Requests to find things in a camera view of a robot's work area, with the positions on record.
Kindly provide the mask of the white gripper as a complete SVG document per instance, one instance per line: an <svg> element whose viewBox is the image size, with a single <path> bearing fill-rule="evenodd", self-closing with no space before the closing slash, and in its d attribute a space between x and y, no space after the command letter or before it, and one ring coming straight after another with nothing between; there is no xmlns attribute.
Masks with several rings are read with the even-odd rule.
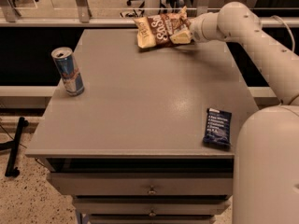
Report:
<svg viewBox="0 0 299 224"><path fill-rule="evenodd" d="M212 40L224 40L224 34L218 27L218 14L205 13L191 19L190 30L183 28L170 36L173 44L189 44L192 39L198 43Z"/></svg>

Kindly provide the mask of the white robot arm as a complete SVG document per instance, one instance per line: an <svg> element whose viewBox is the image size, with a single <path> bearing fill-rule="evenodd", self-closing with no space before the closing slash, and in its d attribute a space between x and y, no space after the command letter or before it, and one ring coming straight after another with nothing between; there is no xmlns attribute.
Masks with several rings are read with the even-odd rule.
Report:
<svg viewBox="0 0 299 224"><path fill-rule="evenodd" d="M191 19L196 42L242 46L280 104L243 124L235 148L233 224L299 224L299 57L239 2Z"/></svg>

